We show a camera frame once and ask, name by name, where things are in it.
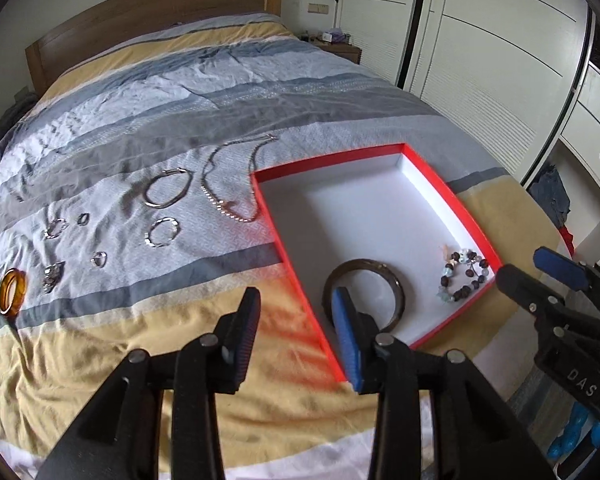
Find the dark olive bangle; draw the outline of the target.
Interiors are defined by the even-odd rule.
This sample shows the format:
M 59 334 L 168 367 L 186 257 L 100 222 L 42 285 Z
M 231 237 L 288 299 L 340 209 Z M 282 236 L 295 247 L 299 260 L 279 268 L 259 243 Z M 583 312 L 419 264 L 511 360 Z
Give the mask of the dark olive bangle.
M 405 312 L 406 296 L 404 288 L 388 264 L 372 259 L 352 259 L 341 263 L 329 274 L 322 291 L 322 307 L 327 321 L 335 325 L 332 318 L 332 292 L 340 278 L 355 271 L 368 271 L 379 275 L 390 286 L 394 296 L 394 309 L 389 323 L 382 328 L 381 333 L 390 333 L 401 321 Z

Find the white sliding wardrobe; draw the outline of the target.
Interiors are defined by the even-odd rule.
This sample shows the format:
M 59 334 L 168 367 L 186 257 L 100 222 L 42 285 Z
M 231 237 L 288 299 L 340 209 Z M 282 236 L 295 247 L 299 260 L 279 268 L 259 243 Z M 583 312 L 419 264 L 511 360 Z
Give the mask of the white sliding wardrobe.
M 339 0 L 336 23 L 364 67 L 526 184 L 574 107 L 595 18 L 585 0 Z

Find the orange amber bangle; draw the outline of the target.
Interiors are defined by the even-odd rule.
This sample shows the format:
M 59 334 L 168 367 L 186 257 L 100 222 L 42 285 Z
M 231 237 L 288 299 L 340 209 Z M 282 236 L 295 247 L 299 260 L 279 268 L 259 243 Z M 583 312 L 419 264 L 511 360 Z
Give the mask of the orange amber bangle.
M 8 269 L 0 281 L 0 315 L 6 318 L 16 316 L 27 292 L 26 272 L 16 268 Z

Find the silver clip earring pair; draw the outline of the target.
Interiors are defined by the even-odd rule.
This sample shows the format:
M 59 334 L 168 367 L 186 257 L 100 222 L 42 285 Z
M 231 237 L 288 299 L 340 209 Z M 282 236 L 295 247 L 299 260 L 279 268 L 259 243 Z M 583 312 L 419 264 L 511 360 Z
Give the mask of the silver clip earring pair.
M 46 240 L 56 240 L 68 228 L 68 221 L 64 218 L 55 218 L 44 229 Z

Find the silver brooch cluster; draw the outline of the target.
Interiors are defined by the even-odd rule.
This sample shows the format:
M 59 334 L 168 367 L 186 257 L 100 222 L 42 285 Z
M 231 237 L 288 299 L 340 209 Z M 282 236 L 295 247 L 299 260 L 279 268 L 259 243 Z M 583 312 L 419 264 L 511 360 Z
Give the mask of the silver brooch cluster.
M 50 294 L 59 284 L 65 271 L 65 261 L 57 261 L 46 266 L 43 272 L 42 291 Z

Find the striped bed duvet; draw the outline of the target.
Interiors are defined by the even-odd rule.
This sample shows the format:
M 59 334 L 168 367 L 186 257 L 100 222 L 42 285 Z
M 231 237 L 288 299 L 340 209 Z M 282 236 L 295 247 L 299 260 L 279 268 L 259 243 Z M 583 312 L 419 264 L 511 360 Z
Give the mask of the striped bed duvet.
M 237 479 L 361 479 L 375 402 L 332 376 L 250 188 L 256 169 L 406 143 L 445 180 L 505 261 L 562 239 L 471 136 L 366 68 L 297 39 L 276 16 L 212 18 L 96 56 L 55 81 L 0 143 L 0 453 L 31 479 L 132 349 L 179 349 L 248 286 L 263 312 L 245 387 L 219 400 Z M 144 205 L 162 170 L 187 195 Z M 56 240 L 44 229 L 68 221 Z M 65 261 L 50 294 L 46 266 Z

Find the wooden nightstand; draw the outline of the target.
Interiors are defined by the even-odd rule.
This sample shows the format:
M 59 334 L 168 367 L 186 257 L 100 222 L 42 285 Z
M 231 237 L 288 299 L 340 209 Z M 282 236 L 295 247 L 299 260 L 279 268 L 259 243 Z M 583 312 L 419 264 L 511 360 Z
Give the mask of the wooden nightstand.
M 361 62 L 362 50 L 350 44 L 330 44 L 316 38 L 311 40 L 311 44 L 325 52 L 345 58 L 354 64 L 360 64 Z

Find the blue folded clothes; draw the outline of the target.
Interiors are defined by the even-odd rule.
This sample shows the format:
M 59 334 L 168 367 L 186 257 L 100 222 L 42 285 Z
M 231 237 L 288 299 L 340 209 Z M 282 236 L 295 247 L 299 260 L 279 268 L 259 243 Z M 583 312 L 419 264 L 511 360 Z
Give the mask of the blue folded clothes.
M 528 193 L 557 229 L 566 225 L 570 198 L 555 164 L 546 162 L 528 186 Z

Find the wooden headboard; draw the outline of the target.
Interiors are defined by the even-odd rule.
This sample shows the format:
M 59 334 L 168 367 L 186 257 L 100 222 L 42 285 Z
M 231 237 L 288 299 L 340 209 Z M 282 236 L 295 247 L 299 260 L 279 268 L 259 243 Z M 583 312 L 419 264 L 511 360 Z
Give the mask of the wooden headboard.
M 224 15 L 282 14 L 282 0 L 106 0 L 56 26 L 26 49 L 42 96 L 69 68 L 138 36 Z

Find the large silver bangle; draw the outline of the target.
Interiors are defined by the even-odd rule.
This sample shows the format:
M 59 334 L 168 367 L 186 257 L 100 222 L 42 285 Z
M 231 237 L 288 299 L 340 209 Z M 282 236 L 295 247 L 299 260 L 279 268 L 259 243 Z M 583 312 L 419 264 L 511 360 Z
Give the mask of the large silver bangle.
M 188 193 L 193 182 L 193 171 L 182 167 L 162 170 L 143 187 L 142 201 L 151 209 L 166 209 Z

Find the red cloth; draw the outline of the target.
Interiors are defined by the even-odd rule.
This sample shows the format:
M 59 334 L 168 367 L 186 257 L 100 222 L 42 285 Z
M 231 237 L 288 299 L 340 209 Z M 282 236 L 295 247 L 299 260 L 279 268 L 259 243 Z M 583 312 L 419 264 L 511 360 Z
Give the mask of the red cloth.
M 576 252 L 573 244 L 573 235 L 566 226 L 561 226 L 558 231 L 565 243 L 565 246 L 567 247 L 570 257 L 573 257 L 574 253 Z

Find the red shallow box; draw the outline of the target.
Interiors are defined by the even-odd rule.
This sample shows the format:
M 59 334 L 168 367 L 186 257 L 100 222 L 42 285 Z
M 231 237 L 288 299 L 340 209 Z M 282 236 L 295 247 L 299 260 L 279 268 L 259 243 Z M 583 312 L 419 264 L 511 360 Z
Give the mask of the red shallow box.
M 322 296 L 341 263 L 374 260 L 394 273 L 405 292 L 405 312 L 391 333 L 413 348 L 483 296 L 502 265 L 460 199 L 405 143 L 287 162 L 254 172 L 251 181 L 337 380 L 344 378 L 342 359 Z M 444 299 L 446 260 L 466 249 L 486 259 L 486 280 L 466 299 Z

